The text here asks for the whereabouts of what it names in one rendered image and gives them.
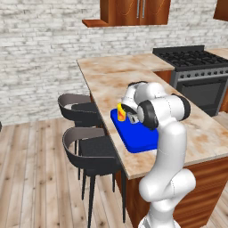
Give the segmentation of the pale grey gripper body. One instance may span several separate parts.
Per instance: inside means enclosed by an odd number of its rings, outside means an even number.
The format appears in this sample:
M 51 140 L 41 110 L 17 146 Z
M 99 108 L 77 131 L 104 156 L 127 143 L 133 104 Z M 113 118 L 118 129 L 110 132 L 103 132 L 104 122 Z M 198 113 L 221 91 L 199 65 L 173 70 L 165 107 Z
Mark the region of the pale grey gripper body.
M 127 116 L 129 118 L 131 124 L 136 124 L 139 122 L 139 119 L 136 114 L 132 114 L 131 112 L 128 112 Z

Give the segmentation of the yellow orange cup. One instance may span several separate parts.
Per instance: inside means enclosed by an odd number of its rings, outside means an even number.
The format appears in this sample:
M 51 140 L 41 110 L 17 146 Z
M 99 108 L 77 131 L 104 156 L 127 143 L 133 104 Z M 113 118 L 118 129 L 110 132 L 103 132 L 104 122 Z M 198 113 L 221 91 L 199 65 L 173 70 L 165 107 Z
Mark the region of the yellow orange cup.
M 118 121 L 126 120 L 126 112 L 123 110 L 121 103 L 118 104 Z

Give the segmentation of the blue tray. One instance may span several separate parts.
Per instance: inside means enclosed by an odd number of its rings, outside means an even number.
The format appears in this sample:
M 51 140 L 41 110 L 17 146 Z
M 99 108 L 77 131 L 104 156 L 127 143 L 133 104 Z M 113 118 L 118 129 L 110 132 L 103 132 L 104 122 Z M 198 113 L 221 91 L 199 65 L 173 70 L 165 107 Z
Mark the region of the blue tray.
M 129 118 L 126 118 L 125 121 L 118 121 L 117 109 L 110 111 L 110 118 L 129 152 L 150 151 L 158 147 L 159 133 L 157 130 L 150 130 L 142 123 L 131 124 Z

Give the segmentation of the wooden counter base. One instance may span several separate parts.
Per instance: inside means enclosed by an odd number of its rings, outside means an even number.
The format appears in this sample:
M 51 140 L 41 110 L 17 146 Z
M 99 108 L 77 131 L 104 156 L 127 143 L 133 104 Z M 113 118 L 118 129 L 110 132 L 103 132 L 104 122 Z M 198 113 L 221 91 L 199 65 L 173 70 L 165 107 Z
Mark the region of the wooden counter base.
M 182 228 L 206 225 L 228 181 L 228 157 L 187 167 L 196 177 L 196 188 L 175 207 L 174 219 Z M 146 216 L 150 204 L 138 191 L 141 178 L 126 179 L 126 210 L 134 228 Z

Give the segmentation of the black bar stool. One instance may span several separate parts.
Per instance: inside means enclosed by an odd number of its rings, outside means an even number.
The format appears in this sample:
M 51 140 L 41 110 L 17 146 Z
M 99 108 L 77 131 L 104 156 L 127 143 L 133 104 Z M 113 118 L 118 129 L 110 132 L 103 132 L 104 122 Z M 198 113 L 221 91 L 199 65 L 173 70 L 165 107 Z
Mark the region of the black bar stool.
M 75 126 L 100 126 L 102 119 L 96 105 L 91 102 L 88 95 L 62 94 L 58 98 L 61 114 Z
M 62 144 L 69 162 L 84 171 L 82 194 L 85 194 L 86 177 L 90 177 L 87 228 L 91 227 L 95 177 L 112 175 L 112 190 L 115 191 L 115 177 L 118 171 L 121 172 L 123 222 L 125 222 L 126 174 L 110 137 L 104 133 L 102 128 L 71 127 L 64 133 Z

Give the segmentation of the steel range with black hob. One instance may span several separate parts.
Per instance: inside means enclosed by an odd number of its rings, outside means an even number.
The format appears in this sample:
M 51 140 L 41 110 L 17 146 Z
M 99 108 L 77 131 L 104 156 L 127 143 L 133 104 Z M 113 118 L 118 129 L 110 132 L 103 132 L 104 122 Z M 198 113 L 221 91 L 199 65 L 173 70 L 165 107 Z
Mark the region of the steel range with black hob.
M 175 69 L 169 84 L 214 117 L 228 86 L 228 60 L 204 50 L 204 45 L 154 48 L 153 53 Z

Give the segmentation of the wooden base cupboard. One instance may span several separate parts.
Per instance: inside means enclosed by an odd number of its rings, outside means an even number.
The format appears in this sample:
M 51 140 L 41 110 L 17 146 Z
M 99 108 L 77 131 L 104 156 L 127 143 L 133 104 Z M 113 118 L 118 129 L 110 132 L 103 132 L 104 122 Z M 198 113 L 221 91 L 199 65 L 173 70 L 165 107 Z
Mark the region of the wooden base cupboard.
M 221 111 L 228 113 L 228 87 L 226 89 L 226 93 L 225 93 L 224 99 L 222 101 L 219 112 L 221 112 Z

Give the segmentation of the wooden wall shelf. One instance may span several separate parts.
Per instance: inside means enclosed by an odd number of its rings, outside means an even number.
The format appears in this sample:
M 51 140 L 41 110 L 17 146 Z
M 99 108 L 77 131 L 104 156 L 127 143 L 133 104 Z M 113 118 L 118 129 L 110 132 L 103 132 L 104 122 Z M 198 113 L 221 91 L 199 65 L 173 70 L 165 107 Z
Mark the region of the wooden wall shelf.
M 88 28 L 101 28 L 109 26 L 109 24 L 103 20 L 82 20 L 82 22 Z

